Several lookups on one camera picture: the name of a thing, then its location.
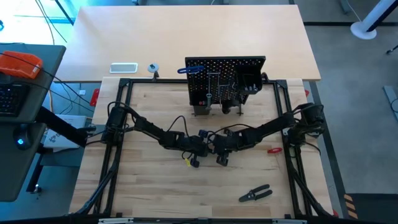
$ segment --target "robotic arm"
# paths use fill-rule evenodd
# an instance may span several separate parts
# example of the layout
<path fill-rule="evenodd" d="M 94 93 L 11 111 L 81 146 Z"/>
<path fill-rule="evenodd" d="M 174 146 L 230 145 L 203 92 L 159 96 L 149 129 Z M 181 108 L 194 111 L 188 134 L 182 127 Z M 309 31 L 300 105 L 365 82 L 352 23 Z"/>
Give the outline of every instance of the robotic arm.
<path fill-rule="evenodd" d="M 305 134 L 320 133 L 322 131 L 321 125 L 323 124 L 321 116 L 323 105 L 307 103 L 258 128 L 245 128 L 235 132 L 225 129 L 224 133 L 226 136 L 213 133 L 207 137 L 207 134 L 203 134 L 206 131 L 203 130 L 200 131 L 199 136 L 185 136 L 185 133 L 180 131 L 164 131 L 149 122 L 145 117 L 140 116 L 128 105 L 120 106 L 119 104 L 122 103 L 115 103 L 117 105 L 112 108 L 109 114 L 105 132 L 101 138 L 103 142 L 113 142 L 116 145 L 120 141 L 119 135 L 121 130 L 123 130 L 127 114 L 131 114 L 134 121 L 134 127 L 130 128 L 131 130 L 140 131 L 156 139 L 165 149 L 192 153 L 194 155 L 193 159 L 191 159 L 193 167 L 199 166 L 197 156 L 206 157 L 209 152 L 218 155 L 216 160 L 218 164 L 227 166 L 229 153 L 250 149 L 260 143 L 264 137 L 285 128 L 290 128 L 287 132 L 289 144 L 303 144 L 305 142 Z M 294 118 L 297 113 L 301 113 L 301 119 Z M 210 140 L 212 136 L 214 136 L 214 139 L 210 143 L 212 143 L 214 148 L 210 149 L 208 147 L 209 144 L 205 142 L 205 138 Z"/>
<path fill-rule="evenodd" d="M 123 128 L 127 114 L 131 114 L 133 118 L 133 131 L 142 132 L 156 139 L 165 149 L 191 152 L 194 155 L 201 157 L 207 156 L 208 147 L 206 143 L 204 143 L 203 137 L 188 137 L 185 136 L 185 133 L 180 131 L 164 131 L 126 105 L 115 106 L 112 108 L 108 121 L 106 122 L 105 132 L 101 138 L 103 142 L 114 142 L 116 144 L 119 141 L 119 138 L 118 136 L 115 136 L 115 133 L 117 133 L 117 130 L 121 130 Z"/>
<path fill-rule="evenodd" d="M 301 146 L 305 142 L 306 134 L 321 134 L 323 132 L 322 110 L 323 105 L 306 103 L 258 128 L 246 128 L 235 132 L 225 129 L 226 136 L 216 134 L 214 140 L 212 140 L 213 154 L 218 155 L 217 163 L 227 166 L 230 152 L 252 148 L 260 143 L 264 137 L 285 128 L 290 128 L 287 131 L 289 144 Z M 294 118 L 297 113 L 301 114 L 301 119 Z"/>

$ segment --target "wooden work surface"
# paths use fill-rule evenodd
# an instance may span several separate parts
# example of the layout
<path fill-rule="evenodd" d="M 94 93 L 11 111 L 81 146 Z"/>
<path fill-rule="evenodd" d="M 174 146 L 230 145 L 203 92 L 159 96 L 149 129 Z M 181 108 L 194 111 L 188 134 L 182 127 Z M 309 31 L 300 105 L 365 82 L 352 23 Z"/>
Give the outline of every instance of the wooden work surface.
<path fill-rule="evenodd" d="M 94 6 L 81 7 L 58 69 L 66 82 L 100 82 L 109 66 L 151 63 L 162 78 L 177 74 L 185 57 L 258 56 L 271 79 L 320 80 L 299 9 L 294 6 Z"/>
<path fill-rule="evenodd" d="M 106 106 L 116 98 L 118 83 L 118 78 L 104 78 L 93 123 L 106 122 Z M 301 80 L 289 80 L 288 84 L 293 107 L 307 102 Z M 230 114 L 222 114 L 219 106 L 213 105 L 211 113 L 214 115 L 194 117 L 184 84 L 134 84 L 130 105 L 163 129 L 167 129 L 177 116 L 184 115 L 190 134 L 198 134 L 199 129 L 215 131 L 236 123 L 259 126 L 277 117 L 274 91 L 267 85 L 249 97 L 242 116 L 235 113 L 237 108 Z M 177 121 L 172 129 L 183 131 L 183 122 Z M 314 139 L 308 141 L 316 144 Z M 285 158 L 283 153 L 267 154 L 273 147 L 282 147 L 280 133 L 264 138 L 253 149 L 231 153 L 228 167 L 218 165 L 216 156 L 210 154 L 206 158 L 199 157 L 200 167 L 195 169 L 187 167 L 180 151 L 166 150 L 143 133 L 126 133 L 113 214 L 123 212 L 125 217 L 159 218 L 283 218 L 286 213 L 293 214 Z M 77 211 L 97 188 L 104 151 L 105 146 L 100 143 L 86 147 L 71 212 Z M 304 146 L 302 159 L 309 189 L 331 212 L 318 151 Z M 263 184 L 271 185 L 274 192 L 271 196 L 238 202 L 240 196 Z"/>

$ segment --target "orange object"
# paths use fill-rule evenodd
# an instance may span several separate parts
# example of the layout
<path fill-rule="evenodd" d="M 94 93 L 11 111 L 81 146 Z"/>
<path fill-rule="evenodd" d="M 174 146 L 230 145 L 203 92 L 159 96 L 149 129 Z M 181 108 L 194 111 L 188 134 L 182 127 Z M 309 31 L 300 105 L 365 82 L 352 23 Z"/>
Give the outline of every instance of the orange object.
<path fill-rule="evenodd" d="M 43 60 L 36 55 L 9 50 L 4 51 L 3 54 L 0 55 L 0 72 L 6 75 L 34 79 L 43 67 Z"/>

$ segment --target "desk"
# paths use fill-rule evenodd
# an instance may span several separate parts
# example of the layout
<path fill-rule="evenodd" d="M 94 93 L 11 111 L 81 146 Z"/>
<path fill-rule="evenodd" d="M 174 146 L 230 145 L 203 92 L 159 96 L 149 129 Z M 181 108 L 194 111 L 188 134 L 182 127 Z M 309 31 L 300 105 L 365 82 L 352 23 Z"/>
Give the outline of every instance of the desk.
<path fill-rule="evenodd" d="M 106 105 L 116 98 L 118 83 L 119 78 L 104 78 L 93 117 L 95 124 L 106 122 Z M 301 80 L 288 80 L 288 85 L 293 108 L 307 102 Z M 213 105 L 214 116 L 194 117 L 186 84 L 134 84 L 132 89 L 130 105 L 163 129 L 179 115 L 186 117 L 191 134 L 197 134 L 199 129 L 214 131 L 235 123 L 259 126 L 277 117 L 274 91 L 266 85 L 249 97 L 242 116 L 234 113 L 237 108 L 232 108 L 230 114 L 222 114 L 221 109 Z M 176 122 L 172 129 L 183 131 L 183 123 Z M 308 141 L 316 144 L 314 139 Z M 112 213 L 163 218 L 283 218 L 286 213 L 293 214 L 285 158 L 283 154 L 268 155 L 267 149 L 273 147 L 282 147 L 280 133 L 264 138 L 254 149 L 231 153 L 228 167 L 221 167 L 216 163 L 216 156 L 209 155 L 199 157 L 200 167 L 194 169 L 185 165 L 180 151 L 163 149 L 145 134 L 126 133 Z M 104 151 L 105 146 L 100 143 L 86 147 L 70 212 L 81 208 L 97 187 Z M 308 188 L 331 213 L 318 151 L 302 147 L 302 160 Z M 271 196 L 255 202 L 238 202 L 240 196 L 263 184 L 271 185 L 274 191 Z"/>
<path fill-rule="evenodd" d="M 55 73 L 65 52 L 65 47 L 32 44 L 0 45 L 0 52 L 3 53 L 5 50 L 37 55 L 43 60 L 43 69 L 50 73 Z M 34 80 L 11 77 L 0 73 L 1 83 L 23 81 L 48 88 L 52 80 L 53 77 L 44 72 L 40 72 Z M 39 147 L 46 125 L 34 123 L 29 126 L 32 147 L 25 151 L 17 148 L 12 133 L 20 123 L 33 123 L 35 121 L 46 94 L 47 90 L 30 85 L 29 94 L 25 99 L 19 116 L 0 117 L 0 178 L 3 180 L 0 190 L 0 202 L 12 202 L 17 198 L 36 150 Z"/>
<path fill-rule="evenodd" d="M 137 62 L 148 77 L 184 78 L 185 57 L 257 56 L 270 79 L 320 80 L 296 5 L 81 7 L 57 77 L 100 82 L 115 62 Z"/>

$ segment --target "red clamp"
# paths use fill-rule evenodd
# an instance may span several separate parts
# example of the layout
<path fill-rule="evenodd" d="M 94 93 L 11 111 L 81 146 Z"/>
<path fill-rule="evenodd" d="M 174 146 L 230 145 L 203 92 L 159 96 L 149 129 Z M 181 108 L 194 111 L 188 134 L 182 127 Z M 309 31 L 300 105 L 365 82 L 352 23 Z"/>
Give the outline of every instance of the red clamp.
<path fill-rule="evenodd" d="M 97 105 L 98 95 L 100 95 L 100 89 L 97 88 L 94 90 L 93 96 L 91 97 L 90 106 Z"/>
<path fill-rule="evenodd" d="M 282 148 L 281 147 L 277 147 L 277 148 L 273 148 L 273 149 L 268 149 L 268 154 L 277 154 L 282 152 Z"/>

